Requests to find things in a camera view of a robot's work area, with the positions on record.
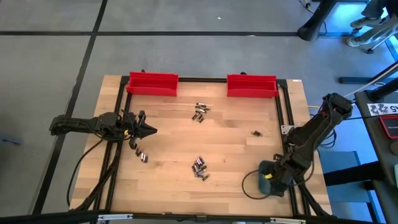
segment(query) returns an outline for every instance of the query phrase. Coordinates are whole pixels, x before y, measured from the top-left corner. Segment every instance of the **gray floor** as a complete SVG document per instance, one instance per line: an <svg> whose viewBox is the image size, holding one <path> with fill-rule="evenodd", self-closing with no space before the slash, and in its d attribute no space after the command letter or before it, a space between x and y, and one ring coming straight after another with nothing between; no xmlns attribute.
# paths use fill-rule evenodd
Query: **gray floor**
<svg viewBox="0 0 398 224"><path fill-rule="evenodd" d="M92 30L100 4L2 0L0 30ZM326 20L328 31L349 32L349 23L361 17L364 6L338 3ZM100 30L295 32L309 17L296 0L109 0ZM0 149L0 216L28 212L53 143L50 122L67 105L88 38L0 36L0 132L24 140L20 147L5 144ZM319 105L327 93L360 87L340 85L338 77L370 77L394 61L384 44L373 55L363 49L348 47L340 38L97 37L73 115L92 116L104 75L142 68L192 77L245 71L301 79L308 104ZM361 163L376 159L362 121L347 121L337 132L333 150L358 150ZM84 134L67 136L44 212L67 210L67 184L85 139Z"/></svg>

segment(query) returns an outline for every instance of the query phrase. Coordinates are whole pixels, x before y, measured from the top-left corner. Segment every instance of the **wooden table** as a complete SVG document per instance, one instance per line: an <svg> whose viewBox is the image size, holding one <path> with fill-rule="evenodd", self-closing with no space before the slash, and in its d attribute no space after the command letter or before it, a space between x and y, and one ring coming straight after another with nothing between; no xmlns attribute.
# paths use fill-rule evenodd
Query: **wooden table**
<svg viewBox="0 0 398 224"><path fill-rule="evenodd" d="M114 75L104 77L95 116L114 110L120 79L121 76ZM287 83L295 125L303 125L310 117L302 82ZM280 94L287 124L282 90ZM196 102L211 108L202 124L191 119ZM241 189L245 174L258 169L262 160L282 154L275 99L227 98L226 83L179 82L177 97L134 95L130 111L140 110L146 112L146 123L158 132L138 140L139 147L149 155L148 163L141 162L135 151L123 144L112 211L292 216L288 192L284 197L252 200ZM254 130L263 136L253 136ZM97 137L89 135L85 150L97 141ZM100 144L81 163L71 208L81 204L96 185L105 145ZM206 181L193 176L191 166L198 156L208 167L210 177ZM260 197L257 183L257 175L253 174L246 179L245 189ZM331 213L318 154L307 187L323 209ZM106 193L107 187L100 208L104 207ZM296 194L303 213L298 189Z"/></svg>

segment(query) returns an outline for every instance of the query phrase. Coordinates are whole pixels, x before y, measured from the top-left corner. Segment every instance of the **wooden tabletop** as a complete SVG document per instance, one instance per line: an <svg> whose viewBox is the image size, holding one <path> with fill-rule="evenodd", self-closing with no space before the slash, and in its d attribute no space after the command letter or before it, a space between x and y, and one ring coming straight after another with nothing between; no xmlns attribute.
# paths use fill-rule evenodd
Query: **wooden tabletop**
<svg viewBox="0 0 398 224"><path fill-rule="evenodd" d="M114 110L120 79L115 75L104 77L94 116ZM295 125L303 125L310 117L302 82L287 83ZM141 162L129 144L123 144L112 211L291 217L288 192L284 197L252 200L241 188L243 177L258 169L262 160L282 154L275 99L227 98L226 83L179 82L177 95L132 97L130 111L138 114L144 110L146 123L158 132L137 142L148 153L148 163ZM287 124L282 90L280 95ZM196 102L211 108L202 123L191 119ZM254 130L261 132L262 137L253 136ZM97 137L89 135L85 150L97 141ZM81 204L98 182L105 146L105 142L100 144L81 163L71 208ZM194 177L192 172L191 166L198 156L208 167L210 177L206 181ZM250 175L245 189L260 197L257 178L257 174ZM323 209L331 213L317 153L315 172L307 187ZM106 186L101 208L107 191ZM298 189L296 193L303 213Z"/></svg>

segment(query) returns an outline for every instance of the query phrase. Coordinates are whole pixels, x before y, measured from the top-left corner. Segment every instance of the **yellow label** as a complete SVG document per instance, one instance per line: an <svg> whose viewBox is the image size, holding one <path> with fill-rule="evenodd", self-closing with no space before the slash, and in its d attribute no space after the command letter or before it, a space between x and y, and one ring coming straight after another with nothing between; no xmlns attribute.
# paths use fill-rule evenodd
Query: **yellow label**
<svg viewBox="0 0 398 224"><path fill-rule="evenodd" d="M264 175L264 177L265 177L266 179L271 179L271 178L272 178L272 174Z"/></svg>

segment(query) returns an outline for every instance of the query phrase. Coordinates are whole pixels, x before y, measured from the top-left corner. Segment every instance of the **desk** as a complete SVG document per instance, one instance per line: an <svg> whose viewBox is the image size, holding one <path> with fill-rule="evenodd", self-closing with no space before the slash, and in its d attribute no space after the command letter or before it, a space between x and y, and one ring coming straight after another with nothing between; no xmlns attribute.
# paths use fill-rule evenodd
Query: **desk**
<svg viewBox="0 0 398 224"><path fill-rule="evenodd" d="M356 104L362 117L370 116L368 103L370 101L365 92L355 93ZM398 103L398 93L387 95L383 103ZM398 156L390 151L392 142L385 134L378 118L364 119L373 148L376 152L376 162L362 164L349 169L338 170L325 174L327 185L345 184L348 182L371 180L365 182L367 190L375 190L387 223L398 220L398 189L396 186L394 165L398 164Z"/></svg>
<svg viewBox="0 0 398 224"><path fill-rule="evenodd" d="M113 111L120 79L120 76L104 77L95 116ZM294 122L303 125L310 117L302 82L287 80L287 83ZM142 163L135 151L123 144L111 210L291 217L288 192L284 197L252 200L241 189L245 174L258 169L262 160L272 160L275 153L282 154L275 99L227 98L226 83L202 82L179 82L177 95L132 96L130 111L144 110L146 123L157 128L158 133L137 142L148 153L148 163ZM281 100L287 123L283 97ZM196 102L211 108L202 124L191 119ZM253 136L254 130L263 136ZM89 135L86 150L97 141L98 138ZM71 208L81 204L96 185L105 145L105 142L100 144L81 163ZM205 160L210 174L204 182L193 176L191 165L197 156ZM245 182L248 193L255 197L261 196L257 183L257 175ZM331 213L318 154L307 187L323 209ZM100 208L104 207L106 188ZM298 190L296 194L298 209L303 213Z"/></svg>

